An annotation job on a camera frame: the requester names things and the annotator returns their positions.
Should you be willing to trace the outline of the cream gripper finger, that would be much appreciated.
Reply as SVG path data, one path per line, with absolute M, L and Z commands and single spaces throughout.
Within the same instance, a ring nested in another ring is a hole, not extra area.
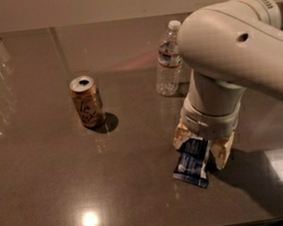
M 185 126 L 182 120 L 179 121 L 174 132 L 173 146 L 175 149 L 180 149 L 185 141 L 191 139 L 193 133 Z
M 230 136 L 216 138 L 211 142 L 210 153 L 217 169 L 224 169 L 230 156 L 234 136 L 235 134 L 232 133 Z

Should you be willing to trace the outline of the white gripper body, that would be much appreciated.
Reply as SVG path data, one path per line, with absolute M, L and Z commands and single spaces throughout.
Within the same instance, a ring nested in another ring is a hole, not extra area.
M 181 120 L 192 132 L 204 139 L 226 138 L 235 132 L 238 126 L 239 110 L 241 104 L 235 107 L 233 113 L 220 115 L 207 115 L 199 112 L 186 98 L 180 111 Z

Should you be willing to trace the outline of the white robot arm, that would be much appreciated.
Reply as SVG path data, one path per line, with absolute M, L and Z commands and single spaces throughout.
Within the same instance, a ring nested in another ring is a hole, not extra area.
M 174 146 L 192 135 L 210 141 L 224 168 L 246 89 L 283 102 L 283 31 L 274 0 L 229 0 L 190 14 L 176 44 L 191 67 Z

